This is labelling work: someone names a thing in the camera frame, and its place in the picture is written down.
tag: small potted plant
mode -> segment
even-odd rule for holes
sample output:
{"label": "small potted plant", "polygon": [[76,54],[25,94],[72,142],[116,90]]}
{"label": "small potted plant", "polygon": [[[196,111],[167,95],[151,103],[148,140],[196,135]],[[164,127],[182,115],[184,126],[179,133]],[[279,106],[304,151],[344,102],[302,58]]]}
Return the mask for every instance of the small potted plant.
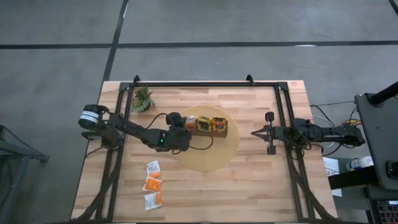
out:
{"label": "small potted plant", "polygon": [[150,98],[150,93],[148,92],[148,86],[143,86],[136,91],[136,96],[132,99],[132,110],[134,112],[143,112],[154,106],[155,102]]}

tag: gray floor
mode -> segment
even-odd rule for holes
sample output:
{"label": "gray floor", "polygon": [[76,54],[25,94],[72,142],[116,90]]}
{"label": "gray floor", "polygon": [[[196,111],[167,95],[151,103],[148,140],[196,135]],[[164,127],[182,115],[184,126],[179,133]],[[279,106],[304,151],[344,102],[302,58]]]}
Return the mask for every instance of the gray floor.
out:
{"label": "gray floor", "polygon": [[[109,44],[121,3],[1,1],[0,45]],[[120,37],[123,43],[334,40],[398,40],[398,17],[387,0],[130,0]],[[83,106],[98,99],[108,54],[109,49],[0,50],[0,123],[51,154],[46,165],[31,163],[13,223],[69,219],[87,144],[77,120]],[[110,80],[242,80],[247,74],[305,80],[311,104],[322,104],[353,100],[397,81],[397,58],[395,45],[119,49]],[[335,123],[353,108],[323,106]],[[363,146],[334,156],[368,154]],[[364,221],[363,211],[351,211],[355,207],[347,202],[360,196],[347,191],[337,198],[339,216]]]}

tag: metal stand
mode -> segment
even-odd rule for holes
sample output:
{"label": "metal stand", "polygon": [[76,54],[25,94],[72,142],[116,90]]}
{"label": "metal stand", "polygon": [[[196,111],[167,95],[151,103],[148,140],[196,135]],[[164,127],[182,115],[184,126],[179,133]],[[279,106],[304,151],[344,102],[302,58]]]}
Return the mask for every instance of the metal stand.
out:
{"label": "metal stand", "polygon": [[15,136],[5,126],[0,125],[0,167],[1,197],[0,223],[8,223],[14,210],[19,191],[31,159],[37,159],[41,163],[49,161],[49,155],[28,146]]}
{"label": "metal stand", "polygon": [[[271,87],[275,91],[275,97],[277,100],[277,108],[280,116],[280,122],[282,126],[286,126],[284,109],[282,106],[281,92],[285,95],[287,111],[289,113],[290,123],[292,123],[294,119],[292,102],[289,94],[289,87],[287,82],[255,82],[253,78],[248,75],[246,81],[241,82],[142,82],[140,78],[136,76],[132,83],[120,83],[119,86],[119,95],[116,103],[115,113],[120,113],[121,102],[123,99],[123,94],[127,90],[127,102],[126,109],[124,112],[124,119],[128,121],[129,113],[131,108],[131,100],[133,94],[133,88],[139,86],[241,86],[241,87],[250,87],[250,86],[258,86],[258,87]],[[122,138],[120,141],[120,146],[117,149],[117,158],[116,163],[114,165],[113,171],[110,172],[111,159],[113,156],[113,151],[108,150],[105,160],[105,168],[103,173],[103,180],[101,183],[101,188],[99,190],[98,195],[95,197],[90,206],[86,209],[86,211],[78,218],[70,220],[67,223],[109,223],[112,222],[113,213],[114,213],[114,205],[116,201],[116,194],[118,190],[118,180],[121,169],[121,161],[123,157],[123,149],[124,149],[125,138]],[[289,168],[290,174],[290,182],[292,185],[293,198],[295,204],[295,210],[297,214],[298,222],[307,222],[307,223],[345,223],[342,221],[338,221],[334,217],[332,217],[319,203],[319,201],[315,198],[314,194],[311,192],[308,186],[307,172],[305,170],[305,164],[303,157],[300,156],[301,152],[297,151],[298,155],[298,166],[299,171],[295,168],[294,160],[291,155],[291,146],[289,144],[285,144],[285,151],[287,156],[287,165]],[[305,194],[305,201],[308,210],[308,218],[303,216],[302,204],[300,201],[299,195],[299,185]],[[103,217],[103,203],[104,196],[112,186],[109,208],[106,218]],[[321,216],[320,219],[315,218],[315,210]]]}
{"label": "metal stand", "polygon": [[0,125],[0,156],[30,156],[41,163],[48,162],[50,157],[24,144],[3,125]]}

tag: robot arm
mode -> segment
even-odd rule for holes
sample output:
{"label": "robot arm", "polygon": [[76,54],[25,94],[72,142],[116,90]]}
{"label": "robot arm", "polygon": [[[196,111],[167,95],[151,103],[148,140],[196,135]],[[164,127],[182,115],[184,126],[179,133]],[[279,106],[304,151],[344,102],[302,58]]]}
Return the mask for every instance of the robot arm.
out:
{"label": "robot arm", "polygon": [[266,113],[266,121],[269,124],[251,133],[269,142],[267,153],[270,155],[276,154],[273,140],[288,141],[300,147],[305,147],[306,144],[311,144],[311,142],[337,142],[350,146],[360,146],[365,143],[361,130],[356,127],[322,128],[302,118],[295,118],[291,127],[281,127],[272,126],[273,120],[274,113]]}
{"label": "robot arm", "polygon": [[[109,113],[107,121],[102,119],[105,113]],[[110,149],[119,147],[119,140],[123,137],[119,132],[122,132],[139,138],[143,144],[157,152],[175,149],[186,151],[192,138],[191,132],[183,127],[184,120],[179,113],[165,115],[167,124],[170,124],[169,130],[144,128],[125,121],[120,114],[110,113],[105,106],[86,105],[78,123],[82,128],[90,130],[82,133],[83,137],[92,139],[92,136],[100,136],[102,146]]]}

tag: packet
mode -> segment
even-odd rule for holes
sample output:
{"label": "packet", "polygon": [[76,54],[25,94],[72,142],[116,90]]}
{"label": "packet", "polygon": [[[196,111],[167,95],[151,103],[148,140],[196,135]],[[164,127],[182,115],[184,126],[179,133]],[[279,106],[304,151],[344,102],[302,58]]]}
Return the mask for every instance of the packet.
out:
{"label": "packet", "polygon": [[153,161],[147,164],[147,176],[148,177],[160,177],[160,165],[159,161]]}
{"label": "packet", "polygon": [[160,199],[160,192],[144,195],[145,201],[145,211],[157,208],[162,205],[162,201]]}
{"label": "packet", "polygon": [[162,181],[155,179],[153,177],[147,177],[144,187],[142,188],[143,190],[151,190],[154,192],[159,192],[160,191],[160,186],[162,185]]}

